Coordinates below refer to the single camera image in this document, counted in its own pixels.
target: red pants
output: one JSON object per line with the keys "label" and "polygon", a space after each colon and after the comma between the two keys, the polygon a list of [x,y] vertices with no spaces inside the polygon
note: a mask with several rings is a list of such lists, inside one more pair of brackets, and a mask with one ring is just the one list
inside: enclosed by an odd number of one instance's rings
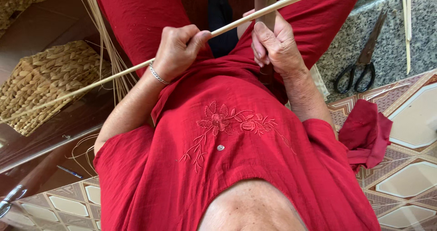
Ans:
{"label": "red pants", "polygon": [[[118,42],[137,65],[155,57],[163,27],[191,24],[180,0],[98,0]],[[292,25],[305,65],[311,68],[328,49],[357,0],[302,0],[279,9]],[[250,60],[254,53],[252,23],[229,55]],[[211,50],[201,51],[196,61],[214,58]],[[137,71],[142,76],[145,68]]]}

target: fingernail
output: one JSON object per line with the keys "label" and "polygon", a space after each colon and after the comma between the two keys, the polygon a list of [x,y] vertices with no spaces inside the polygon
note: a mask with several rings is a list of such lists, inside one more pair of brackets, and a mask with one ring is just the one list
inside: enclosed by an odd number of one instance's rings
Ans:
{"label": "fingernail", "polygon": [[266,25],[263,22],[257,22],[254,26],[255,31],[261,31],[266,27]]}
{"label": "fingernail", "polygon": [[210,34],[211,34],[211,32],[206,31],[206,32],[204,32],[204,33],[202,34],[202,36],[203,36],[203,37],[207,37],[207,36],[209,36]]}

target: silver bracelet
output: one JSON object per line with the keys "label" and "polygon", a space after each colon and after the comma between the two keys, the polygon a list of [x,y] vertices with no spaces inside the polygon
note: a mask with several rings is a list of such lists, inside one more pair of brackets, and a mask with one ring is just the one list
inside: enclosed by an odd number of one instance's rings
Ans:
{"label": "silver bracelet", "polygon": [[160,82],[162,82],[162,83],[164,83],[164,84],[166,84],[166,85],[168,85],[168,84],[170,84],[169,82],[166,82],[166,81],[164,81],[164,79],[162,79],[156,72],[155,72],[155,70],[153,69],[153,62],[154,61],[152,61],[150,64],[149,64],[149,69],[150,69],[150,72],[152,73],[152,75],[156,78],[156,79],[158,79],[158,81],[160,81]]}

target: black scissor handle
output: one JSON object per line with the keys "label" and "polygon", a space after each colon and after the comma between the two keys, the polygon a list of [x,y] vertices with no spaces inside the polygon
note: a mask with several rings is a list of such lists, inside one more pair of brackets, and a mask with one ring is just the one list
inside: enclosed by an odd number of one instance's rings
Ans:
{"label": "black scissor handle", "polygon": [[[339,94],[347,93],[351,88],[353,84],[353,76],[355,75],[355,68],[357,66],[354,64],[349,65],[347,68],[345,68],[340,75],[338,75],[337,79],[334,82],[334,89]],[[338,83],[340,82],[341,78],[348,72],[351,71],[351,75],[349,76],[349,83],[347,84],[347,88],[345,90],[338,89]]]}
{"label": "black scissor handle", "polygon": [[[367,86],[363,89],[358,89],[358,85],[361,83],[361,81],[363,80],[364,76],[367,74],[367,71],[370,70],[370,81],[367,84]],[[375,66],[373,65],[373,63],[371,62],[370,64],[366,64],[366,66],[364,67],[363,73],[361,73],[360,77],[358,77],[357,82],[355,83],[355,91],[357,91],[358,93],[362,93],[364,91],[369,90],[369,88],[373,85],[373,82],[375,81]]]}

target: skin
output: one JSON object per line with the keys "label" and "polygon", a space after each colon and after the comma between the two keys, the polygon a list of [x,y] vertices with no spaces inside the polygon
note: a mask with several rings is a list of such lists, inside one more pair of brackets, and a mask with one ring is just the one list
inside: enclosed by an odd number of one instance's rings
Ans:
{"label": "skin", "polygon": [[[237,30],[239,37],[248,27]],[[195,60],[199,50],[211,38],[208,31],[194,25],[163,29],[161,43],[153,65],[164,80],[170,82]],[[252,32],[255,62],[262,68],[272,63],[284,79],[292,111],[303,122],[311,118],[324,120],[333,127],[323,97],[304,65],[291,25],[277,12],[274,31],[263,23]],[[94,152],[111,137],[142,126],[165,85],[146,71],[128,95],[105,121],[95,142]],[[262,179],[240,181],[223,191],[206,209],[198,230],[306,230],[292,203],[270,183]]]}

